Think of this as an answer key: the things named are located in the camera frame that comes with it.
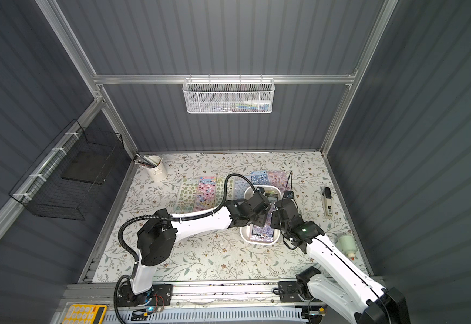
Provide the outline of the white plastic storage tray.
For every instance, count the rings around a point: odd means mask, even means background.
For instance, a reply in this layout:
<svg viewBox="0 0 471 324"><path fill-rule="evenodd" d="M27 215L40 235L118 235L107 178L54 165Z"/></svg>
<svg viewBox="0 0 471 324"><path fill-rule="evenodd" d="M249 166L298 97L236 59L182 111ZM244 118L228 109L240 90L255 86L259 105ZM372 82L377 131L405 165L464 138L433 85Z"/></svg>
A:
<svg viewBox="0 0 471 324"><path fill-rule="evenodd" d="M275 211L275 203L282 198L280 190L275 186L260 185L265 190L265 197L269 199L271 208L267 214L265 225L259 227L258 225L248 225L240 228L240 235L242 240L249 244L257 244L263 246L270 246L278 242L281 232L279 229L273 229L271 226L271 219Z"/></svg>

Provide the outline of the purple sticker sheet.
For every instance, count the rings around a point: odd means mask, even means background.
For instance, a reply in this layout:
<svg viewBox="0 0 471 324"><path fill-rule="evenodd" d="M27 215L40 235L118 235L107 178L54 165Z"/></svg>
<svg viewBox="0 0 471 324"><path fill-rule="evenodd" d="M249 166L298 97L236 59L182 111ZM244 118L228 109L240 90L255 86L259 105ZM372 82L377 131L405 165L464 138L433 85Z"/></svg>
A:
<svg viewBox="0 0 471 324"><path fill-rule="evenodd" d="M265 196L267 197L271 205L267 217L265 219L265 225L252 225L252 229L250 231L250 240L253 242L268 244L274 241L275 230L271 226L271 219L275 210L275 203L278 201L279 196L277 194L272 193L265 193Z"/></svg>

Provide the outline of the light blue sticker sheet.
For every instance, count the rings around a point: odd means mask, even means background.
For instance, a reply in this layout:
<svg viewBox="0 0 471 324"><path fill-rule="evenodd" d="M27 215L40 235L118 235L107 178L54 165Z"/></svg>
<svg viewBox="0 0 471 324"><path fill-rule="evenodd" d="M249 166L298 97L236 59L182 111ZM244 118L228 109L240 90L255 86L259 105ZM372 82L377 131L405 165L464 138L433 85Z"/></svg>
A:
<svg viewBox="0 0 471 324"><path fill-rule="evenodd" d="M241 199L245 197L245 192L251 188L249 183L241 177L234 177L233 198Z"/></svg>

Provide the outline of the pink 3D sticker sheet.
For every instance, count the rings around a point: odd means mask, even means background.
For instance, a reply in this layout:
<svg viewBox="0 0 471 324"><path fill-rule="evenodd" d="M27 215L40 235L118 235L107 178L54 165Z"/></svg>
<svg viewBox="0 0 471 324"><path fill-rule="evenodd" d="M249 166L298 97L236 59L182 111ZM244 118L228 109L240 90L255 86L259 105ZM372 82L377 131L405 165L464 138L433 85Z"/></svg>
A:
<svg viewBox="0 0 471 324"><path fill-rule="evenodd" d="M292 180L290 173L281 170L271 170L267 172L269 184L278 188L281 194L286 190L292 190Z"/></svg>

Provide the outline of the white green owl sticker sheet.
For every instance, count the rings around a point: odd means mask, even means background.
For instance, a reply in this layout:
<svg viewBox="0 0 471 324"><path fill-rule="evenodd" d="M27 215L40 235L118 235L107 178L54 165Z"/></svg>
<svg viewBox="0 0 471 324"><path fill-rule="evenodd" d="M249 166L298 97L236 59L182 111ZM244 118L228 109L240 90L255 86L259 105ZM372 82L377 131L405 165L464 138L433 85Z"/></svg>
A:
<svg viewBox="0 0 471 324"><path fill-rule="evenodd" d="M184 178L177 194L175 212L190 213L194 210L196 193L199 185L198 178Z"/></svg>

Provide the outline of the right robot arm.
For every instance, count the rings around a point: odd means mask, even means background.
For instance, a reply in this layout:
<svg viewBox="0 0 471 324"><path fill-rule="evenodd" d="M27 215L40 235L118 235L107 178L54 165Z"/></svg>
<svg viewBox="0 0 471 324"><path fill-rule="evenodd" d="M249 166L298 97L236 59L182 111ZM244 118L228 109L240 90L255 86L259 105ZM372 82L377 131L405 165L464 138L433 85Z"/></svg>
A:
<svg viewBox="0 0 471 324"><path fill-rule="evenodd" d="M297 294L303 301L322 301L349 323L411 322L404 295L396 288L386 289L355 266L315 222L303 220L294 199L283 198L274 207L271 226L281 231L286 247L301 250L332 277L309 267L285 293Z"/></svg>

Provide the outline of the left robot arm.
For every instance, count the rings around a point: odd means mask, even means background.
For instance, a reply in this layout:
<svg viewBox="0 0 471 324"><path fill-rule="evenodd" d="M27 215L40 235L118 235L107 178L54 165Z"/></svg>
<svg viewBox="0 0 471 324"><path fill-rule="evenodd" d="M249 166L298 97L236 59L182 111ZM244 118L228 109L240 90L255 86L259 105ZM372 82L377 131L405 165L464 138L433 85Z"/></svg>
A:
<svg viewBox="0 0 471 324"><path fill-rule="evenodd" d="M138 295L151 291L157 266L169 259L179 242L212 231L263 226L270 208L265 189L258 187L249 199L224 201L214 209L188 214L170 214L161 209L146 217L137 233L136 249L127 249L135 259L130 276L132 292Z"/></svg>

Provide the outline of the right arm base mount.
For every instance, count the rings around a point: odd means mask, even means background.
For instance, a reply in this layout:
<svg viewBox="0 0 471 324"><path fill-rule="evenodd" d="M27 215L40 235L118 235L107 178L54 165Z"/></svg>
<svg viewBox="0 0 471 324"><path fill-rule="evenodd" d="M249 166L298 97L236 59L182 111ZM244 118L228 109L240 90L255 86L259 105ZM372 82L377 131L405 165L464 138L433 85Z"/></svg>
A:
<svg viewBox="0 0 471 324"><path fill-rule="evenodd" d="M282 303L292 302L321 302L315 298L308 289L309 282L305 281L280 281L273 289L273 294L280 298Z"/></svg>

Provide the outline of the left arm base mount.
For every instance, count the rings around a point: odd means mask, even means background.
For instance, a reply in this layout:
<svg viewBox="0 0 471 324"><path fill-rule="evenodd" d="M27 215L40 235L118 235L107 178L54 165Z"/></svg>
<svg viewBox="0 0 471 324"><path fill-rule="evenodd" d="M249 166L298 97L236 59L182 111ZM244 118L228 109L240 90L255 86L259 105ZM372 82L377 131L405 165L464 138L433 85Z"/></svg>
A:
<svg viewBox="0 0 471 324"><path fill-rule="evenodd" d="M149 291L134 294L130 284L123 283L117 292L117 305L120 307L169 306L174 286L157 284Z"/></svg>

